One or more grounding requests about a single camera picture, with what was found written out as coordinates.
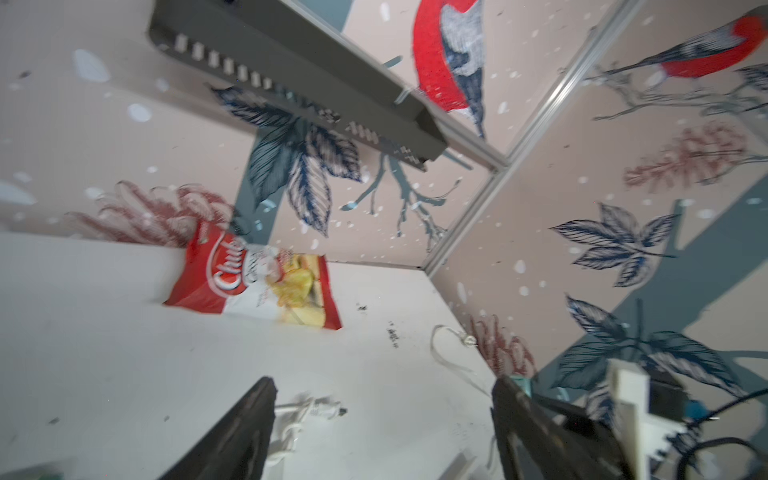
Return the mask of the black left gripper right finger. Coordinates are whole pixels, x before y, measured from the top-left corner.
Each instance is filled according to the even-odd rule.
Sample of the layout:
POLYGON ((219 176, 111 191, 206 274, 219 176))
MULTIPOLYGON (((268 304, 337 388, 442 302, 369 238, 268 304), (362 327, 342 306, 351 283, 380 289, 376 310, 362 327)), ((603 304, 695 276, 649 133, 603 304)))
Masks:
POLYGON ((507 479, 631 479, 611 430, 586 410, 535 393, 510 377, 492 389, 491 415, 507 479))

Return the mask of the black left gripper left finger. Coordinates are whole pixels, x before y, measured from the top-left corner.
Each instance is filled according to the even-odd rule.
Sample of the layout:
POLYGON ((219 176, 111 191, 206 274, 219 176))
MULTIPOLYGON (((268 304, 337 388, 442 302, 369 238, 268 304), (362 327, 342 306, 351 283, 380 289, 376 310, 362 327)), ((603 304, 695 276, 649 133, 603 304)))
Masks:
POLYGON ((276 418, 276 396, 273 379, 259 379, 160 479, 261 478, 276 418))

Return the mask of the blue charger plug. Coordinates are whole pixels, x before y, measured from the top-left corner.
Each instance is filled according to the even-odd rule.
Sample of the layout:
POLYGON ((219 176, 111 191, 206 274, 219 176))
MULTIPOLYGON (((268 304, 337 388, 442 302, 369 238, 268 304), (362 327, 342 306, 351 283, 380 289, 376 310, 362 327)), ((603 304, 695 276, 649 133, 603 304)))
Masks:
POLYGON ((509 380, 519 387, 528 397, 532 396, 532 381, 530 378, 518 375, 510 375, 509 380))

